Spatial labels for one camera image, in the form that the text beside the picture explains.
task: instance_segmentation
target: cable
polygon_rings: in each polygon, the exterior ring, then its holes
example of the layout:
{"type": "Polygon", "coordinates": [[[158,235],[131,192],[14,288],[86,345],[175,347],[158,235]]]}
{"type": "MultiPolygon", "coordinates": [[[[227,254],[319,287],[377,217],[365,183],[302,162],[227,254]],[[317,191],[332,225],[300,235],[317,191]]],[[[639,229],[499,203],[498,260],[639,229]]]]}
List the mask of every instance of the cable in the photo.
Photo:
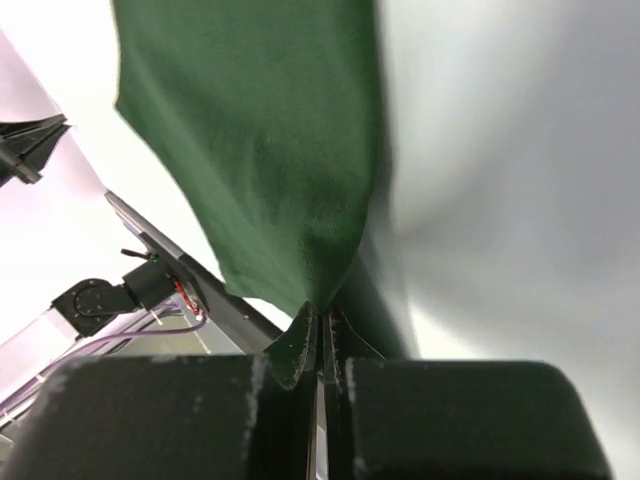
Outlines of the cable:
{"type": "Polygon", "coordinates": [[[42,372],[40,372],[39,375],[32,378],[25,385],[23,385],[21,388],[16,390],[13,394],[11,394],[8,398],[6,398],[3,402],[0,403],[0,414],[9,416],[9,413],[8,413],[9,410],[17,406],[20,402],[22,402],[24,400],[23,397],[26,396],[33,387],[35,387],[38,383],[42,383],[43,377],[46,377],[47,375],[49,375],[53,370],[55,370],[58,366],[60,366],[61,363],[69,360],[70,358],[78,356],[79,354],[81,354],[86,350],[95,348],[96,346],[102,345],[104,343],[113,342],[114,340],[133,340],[135,338],[144,338],[144,337],[161,337],[165,335],[180,335],[183,333],[195,332],[201,329],[202,327],[205,326],[208,319],[205,315],[201,313],[200,307],[196,303],[191,302],[191,300],[189,300],[189,303],[187,304],[190,310],[191,310],[190,304],[191,306],[195,306],[194,308],[199,312],[196,315],[196,318],[198,319],[198,323],[196,323],[195,325],[192,325],[190,327],[184,327],[184,328],[175,328],[172,330],[157,330],[157,331],[150,331],[150,332],[142,332],[142,331],[123,332],[123,333],[108,335],[102,338],[96,338],[95,340],[92,340],[91,342],[86,343],[80,348],[73,350],[67,353],[66,355],[60,357],[58,360],[56,360],[55,362],[50,364],[47,368],[45,368],[42,372]]]}
{"type": "MultiPolygon", "coordinates": [[[[173,317],[176,315],[183,315],[182,310],[167,310],[166,312],[162,312],[158,318],[163,319],[166,317],[173,317]]],[[[157,320],[154,318],[153,320],[145,323],[144,325],[142,325],[140,328],[138,328],[136,330],[136,332],[141,332],[143,330],[146,330],[147,328],[149,328],[151,325],[153,325],[154,323],[156,323],[157,320]]],[[[127,345],[129,345],[134,339],[133,338],[129,338],[127,340],[123,340],[122,342],[118,343],[117,345],[114,345],[114,347],[112,349],[110,349],[108,352],[105,352],[105,355],[115,355],[116,353],[118,353],[119,351],[121,351],[124,347],[126,347],[127,345]]]]}

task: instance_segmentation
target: green towel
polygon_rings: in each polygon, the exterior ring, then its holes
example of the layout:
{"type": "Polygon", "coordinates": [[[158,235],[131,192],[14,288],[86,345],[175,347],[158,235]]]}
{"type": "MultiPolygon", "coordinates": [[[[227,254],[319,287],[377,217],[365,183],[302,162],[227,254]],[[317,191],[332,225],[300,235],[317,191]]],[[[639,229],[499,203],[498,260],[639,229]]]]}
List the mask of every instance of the green towel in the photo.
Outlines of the green towel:
{"type": "Polygon", "coordinates": [[[118,110],[178,183],[230,293],[323,309],[382,154],[371,1],[114,0],[118,110]]]}

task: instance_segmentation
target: red wire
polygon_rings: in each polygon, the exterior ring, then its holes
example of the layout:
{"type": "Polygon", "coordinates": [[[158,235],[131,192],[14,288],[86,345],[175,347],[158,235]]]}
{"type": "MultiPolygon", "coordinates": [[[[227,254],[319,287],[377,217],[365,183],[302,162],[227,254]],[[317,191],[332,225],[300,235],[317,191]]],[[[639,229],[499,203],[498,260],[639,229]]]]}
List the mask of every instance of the red wire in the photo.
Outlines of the red wire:
{"type": "Polygon", "coordinates": [[[187,305],[187,308],[191,310],[194,313],[194,315],[200,315],[200,307],[198,306],[197,303],[194,303],[191,301],[189,296],[184,291],[184,288],[182,287],[182,284],[180,283],[180,281],[176,280],[174,283],[176,285],[176,290],[184,300],[184,303],[187,305]]]}

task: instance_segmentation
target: green cloth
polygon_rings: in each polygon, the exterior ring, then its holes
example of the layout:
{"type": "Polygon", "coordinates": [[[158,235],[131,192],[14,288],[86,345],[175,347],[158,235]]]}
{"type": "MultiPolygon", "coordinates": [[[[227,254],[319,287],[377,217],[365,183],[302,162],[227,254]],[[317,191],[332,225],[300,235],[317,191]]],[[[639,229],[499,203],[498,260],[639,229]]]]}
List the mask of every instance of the green cloth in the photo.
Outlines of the green cloth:
{"type": "Polygon", "coordinates": [[[306,300],[324,308],[356,253],[382,154],[372,2],[114,10],[118,110],[181,187],[230,293],[291,315],[306,300]]]}

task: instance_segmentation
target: black bracket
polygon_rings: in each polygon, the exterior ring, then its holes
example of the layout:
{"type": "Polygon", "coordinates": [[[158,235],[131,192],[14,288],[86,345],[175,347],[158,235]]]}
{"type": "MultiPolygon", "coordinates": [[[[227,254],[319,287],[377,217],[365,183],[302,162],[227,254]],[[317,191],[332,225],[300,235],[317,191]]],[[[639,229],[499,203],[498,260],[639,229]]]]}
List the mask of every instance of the black bracket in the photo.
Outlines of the black bracket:
{"type": "Polygon", "coordinates": [[[70,128],[64,115],[19,123],[0,123],[0,187],[18,178],[38,182],[49,156],[70,128]]]}
{"type": "Polygon", "coordinates": [[[122,284],[82,280],[56,298],[52,307],[83,337],[94,335],[120,314],[156,307],[175,292],[175,277],[161,258],[136,256],[148,260],[126,274],[122,284]]]}

